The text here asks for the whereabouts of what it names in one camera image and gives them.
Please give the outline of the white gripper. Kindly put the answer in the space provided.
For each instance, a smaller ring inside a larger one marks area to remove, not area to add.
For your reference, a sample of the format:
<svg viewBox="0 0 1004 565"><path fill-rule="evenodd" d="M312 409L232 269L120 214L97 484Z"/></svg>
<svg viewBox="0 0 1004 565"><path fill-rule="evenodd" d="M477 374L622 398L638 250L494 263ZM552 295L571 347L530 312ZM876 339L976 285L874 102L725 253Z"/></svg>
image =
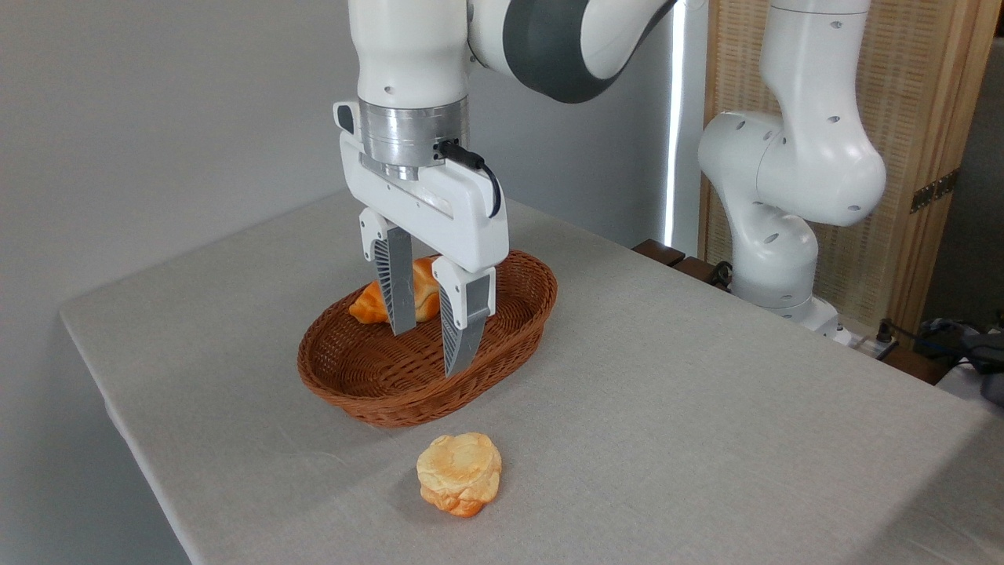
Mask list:
<svg viewBox="0 0 1004 565"><path fill-rule="evenodd" d="M446 376L460 374L472 365L488 318L497 311L494 265L509 254L505 204L495 200L484 172L451 160L420 168L415 180L376 172L362 146L358 103L334 104L333 115L342 129L347 188L367 207L359 215L363 257L376 268L392 332L402 335L417 325L412 235L445 255L431 269L438 282Z"/></svg>

